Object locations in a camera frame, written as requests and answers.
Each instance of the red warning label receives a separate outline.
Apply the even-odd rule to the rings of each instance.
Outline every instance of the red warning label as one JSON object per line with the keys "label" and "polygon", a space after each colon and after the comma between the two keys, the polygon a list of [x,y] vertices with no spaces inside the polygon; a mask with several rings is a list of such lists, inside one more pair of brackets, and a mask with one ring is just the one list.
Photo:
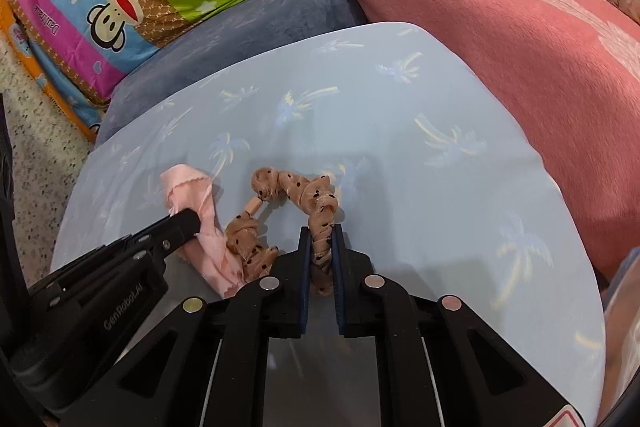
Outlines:
{"label": "red warning label", "polygon": [[565,405],[545,427],[584,427],[584,423],[573,407]]}

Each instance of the palm tree print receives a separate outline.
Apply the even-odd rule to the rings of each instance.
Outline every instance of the palm tree print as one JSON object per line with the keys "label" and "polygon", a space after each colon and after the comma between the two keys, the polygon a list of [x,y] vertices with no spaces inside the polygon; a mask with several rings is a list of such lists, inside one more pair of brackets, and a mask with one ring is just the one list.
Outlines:
{"label": "palm tree print", "polygon": [[[603,325],[601,338],[604,339],[604,336],[605,331]],[[588,378],[590,378],[590,380],[593,380],[594,378],[596,378],[599,373],[598,370],[601,368],[600,360],[603,356],[604,343],[602,341],[590,339],[589,337],[582,334],[581,331],[575,331],[574,341],[575,346],[580,352],[580,355],[583,357],[584,365],[592,369],[592,372]],[[638,365],[635,364],[633,374],[635,374],[637,367]]]}
{"label": "palm tree print", "polygon": [[127,165],[129,165],[131,159],[140,152],[140,146],[136,147],[130,152],[124,153],[120,158],[120,166],[118,167],[118,172],[122,171]]}
{"label": "palm tree print", "polygon": [[94,204],[102,198],[102,195],[104,194],[106,189],[107,187],[104,183],[104,179],[100,178],[100,180],[98,180],[98,183],[95,185],[94,193],[91,196],[91,206],[94,206]]}
{"label": "palm tree print", "polygon": [[340,91],[335,86],[325,87],[315,91],[307,90],[296,99],[292,91],[287,91],[283,99],[278,103],[276,125],[282,126],[288,121],[301,120],[304,118],[304,114],[313,107],[312,102],[314,100],[329,94],[337,94],[338,92]]}
{"label": "palm tree print", "polygon": [[122,149],[122,143],[113,143],[111,147],[109,147],[108,157],[113,158],[116,154],[120,152]]}
{"label": "palm tree print", "polygon": [[451,165],[459,162],[463,155],[477,156],[486,150],[486,142],[477,140],[476,133],[473,131],[463,134],[460,127],[455,125],[451,129],[451,136],[447,136],[437,130],[423,114],[419,114],[414,121],[427,135],[427,140],[424,142],[432,149],[442,151],[424,163],[429,167]]}
{"label": "palm tree print", "polygon": [[376,70],[380,74],[390,76],[398,84],[411,84],[412,79],[418,77],[418,70],[420,70],[418,66],[413,64],[413,61],[418,57],[422,57],[422,53],[415,52],[405,60],[395,60],[391,66],[378,64]]}
{"label": "palm tree print", "polygon": [[338,204],[343,206],[355,201],[358,177],[369,172],[369,169],[369,160],[363,157],[357,162],[344,160],[335,166],[323,169],[321,173],[329,176],[335,187],[334,194],[338,200]]}
{"label": "palm tree print", "polygon": [[136,207],[137,210],[148,208],[156,203],[160,194],[160,184],[158,176],[156,174],[148,174],[146,177],[145,190],[140,198],[140,204]]}
{"label": "palm tree print", "polygon": [[234,160],[234,151],[248,151],[249,144],[246,140],[231,138],[228,132],[219,134],[216,139],[209,145],[211,154],[209,159],[214,162],[211,177],[216,178],[225,165],[231,165]]}
{"label": "palm tree print", "polygon": [[498,298],[492,302],[494,309],[504,306],[513,293],[520,279],[530,281],[533,277],[532,256],[542,259],[548,266],[553,267],[554,262],[549,249],[542,239],[533,232],[525,232],[524,223],[520,216],[510,212],[507,215],[507,224],[498,227],[503,238],[503,243],[497,250],[498,257],[509,254],[513,257],[513,267],[506,284],[502,288]]}
{"label": "palm tree print", "polygon": [[242,100],[249,98],[252,94],[258,92],[258,87],[251,86],[249,89],[244,89],[241,87],[238,92],[231,92],[227,90],[220,91],[220,97],[222,98],[222,103],[225,107],[222,108],[222,111],[227,111],[233,107],[236,107]]}
{"label": "palm tree print", "polygon": [[105,244],[114,241],[120,237],[120,226],[122,224],[122,211],[124,200],[116,200],[108,210],[103,209],[100,212],[100,218],[104,220],[102,228],[102,241]]}
{"label": "palm tree print", "polygon": [[640,81],[640,42],[611,21],[603,21],[574,0],[539,0],[577,17],[595,29],[598,40],[636,80]]}
{"label": "palm tree print", "polygon": [[418,28],[416,26],[411,26],[409,28],[405,28],[402,31],[398,32],[398,37],[403,37],[405,35],[408,35],[410,33],[417,33],[418,32]]}
{"label": "palm tree print", "polygon": [[193,109],[193,107],[188,108],[184,113],[182,113],[180,116],[176,116],[175,118],[171,119],[169,121],[169,123],[164,124],[159,131],[159,139],[161,142],[163,142],[164,140],[167,139],[167,137],[171,134],[173,134],[173,132],[175,131],[175,129],[178,127],[178,124],[180,123],[180,120],[182,120],[182,118],[191,110]]}
{"label": "palm tree print", "polygon": [[167,107],[174,107],[174,105],[175,105],[175,102],[172,97],[166,98],[162,100],[162,102],[160,102],[158,105],[156,105],[154,112],[164,111]]}
{"label": "palm tree print", "polygon": [[209,75],[209,78],[199,81],[198,89],[202,89],[203,87],[208,86],[212,80],[219,78],[223,71],[224,70],[216,71],[215,73]]}
{"label": "palm tree print", "polygon": [[334,39],[332,41],[328,41],[318,49],[316,49],[316,53],[330,53],[336,52],[341,48],[363,48],[364,44],[355,44],[354,42],[349,41],[341,41],[340,39]]}

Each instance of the pink cloth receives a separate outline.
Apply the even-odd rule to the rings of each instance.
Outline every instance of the pink cloth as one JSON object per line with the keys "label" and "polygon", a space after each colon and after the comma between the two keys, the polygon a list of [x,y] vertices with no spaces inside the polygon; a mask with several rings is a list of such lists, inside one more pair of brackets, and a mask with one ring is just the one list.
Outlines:
{"label": "pink cloth", "polygon": [[358,1],[372,22],[415,23],[471,67],[612,277],[640,245],[640,27],[605,0]]}
{"label": "pink cloth", "polygon": [[185,257],[222,298],[232,297],[244,285],[242,262],[229,252],[224,233],[216,228],[211,178],[179,164],[160,174],[160,179],[171,216],[191,208],[200,218],[200,233],[184,245]]}

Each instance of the pink fabric scrap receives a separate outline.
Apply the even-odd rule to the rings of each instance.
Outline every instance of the pink fabric scrap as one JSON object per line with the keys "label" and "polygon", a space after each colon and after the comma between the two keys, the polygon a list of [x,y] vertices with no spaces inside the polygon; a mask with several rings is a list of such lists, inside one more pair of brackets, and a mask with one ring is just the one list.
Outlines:
{"label": "pink fabric scrap", "polygon": [[200,218],[200,233],[184,245],[184,255],[222,298],[233,297],[245,284],[240,258],[226,247],[216,228],[212,179],[193,167],[178,164],[160,174],[169,214],[190,208]]}

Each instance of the cartoon monkey print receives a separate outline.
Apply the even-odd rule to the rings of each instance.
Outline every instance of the cartoon monkey print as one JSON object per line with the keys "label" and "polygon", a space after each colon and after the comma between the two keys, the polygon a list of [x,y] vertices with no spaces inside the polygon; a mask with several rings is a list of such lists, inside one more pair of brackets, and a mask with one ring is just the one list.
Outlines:
{"label": "cartoon monkey print", "polygon": [[138,26],[142,19],[142,7],[138,0],[107,0],[107,4],[93,6],[86,16],[94,42],[116,53],[127,41],[124,25]]}

